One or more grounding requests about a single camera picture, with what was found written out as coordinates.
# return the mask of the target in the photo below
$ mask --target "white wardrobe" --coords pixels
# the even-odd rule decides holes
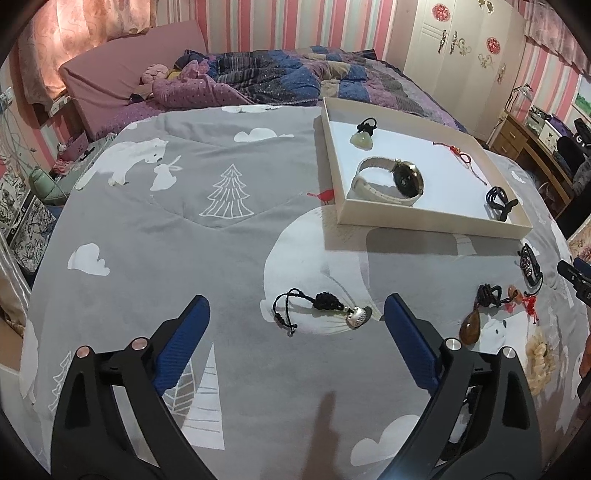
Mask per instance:
[[[514,87],[524,29],[505,0],[419,0],[404,73],[486,141]]]

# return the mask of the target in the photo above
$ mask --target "desk drawer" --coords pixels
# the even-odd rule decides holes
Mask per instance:
[[[510,120],[505,120],[505,123],[501,128],[501,135],[503,135],[503,137],[505,137],[517,151],[521,150],[527,142],[527,137],[521,133]]]
[[[512,160],[517,158],[517,150],[503,135],[496,136],[495,142],[492,144],[492,149],[499,155],[504,155]]]

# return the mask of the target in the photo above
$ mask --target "gray blanket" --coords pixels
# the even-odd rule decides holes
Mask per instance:
[[[319,116],[316,107],[165,113],[131,124],[81,178],[40,267],[25,339],[21,391],[41,461],[77,347],[110,351],[151,336],[195,294],[210,302],[210,325],[164,401],[218,478],[371,479],[396,454],[428,394],[379,321],[384,300],[398,292],[443,337],[457,336],[480,283],[526,290],[520,243],[337,225]],[[535,398],[547,460],[577,406],[586,312],[556,274],[569,253],[534,185],[491,158],[534,225],[527,241],[544,272],[536,308],[558,364]],[[271,305],[292,287],[330,291],[374,316],[350,330],[295,301],[289,338]],[[522,306],[483,312],[483,349],[523,350],[527,336],[503,330],[519,315]]]

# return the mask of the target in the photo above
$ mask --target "brown bead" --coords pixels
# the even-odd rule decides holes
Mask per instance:
[[[517,296],[514,298],[516,303],[523,303],[523,294],[517,290],[517,288],[515,288],[514,285],[509,285],[509,288],[507,289],[507,293],[509,294],[509,298],[511,298],[515,292],[517,292]]]
[[[480,313],[472,310],[460,327],[460,340],[464,345],[474,345],[480,338]]]

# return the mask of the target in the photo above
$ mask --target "white tray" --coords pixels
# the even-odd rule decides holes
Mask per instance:
[[[378,121],[370,151],[349,142],[357,124],[367,117]],[[514,239],[522,239],[531,230],[521,205],[513,208],[507,222],[496,220],[486,204],[486,192],[500,186],[510,200],[515,194],[470,135],[407,113],[335,98],[324,99],[322,119],[339,223]],[[487,185],[448,148],[433,142],[455,145],[468,153],[474,171]],[[412,207],[368,202],[350,190],[359,163],[371,156],[401,158],[419,168],[424,194]],[[389,172],[369,168],[362,175],[371,183],[392,186],[387,192],[396,195]]]

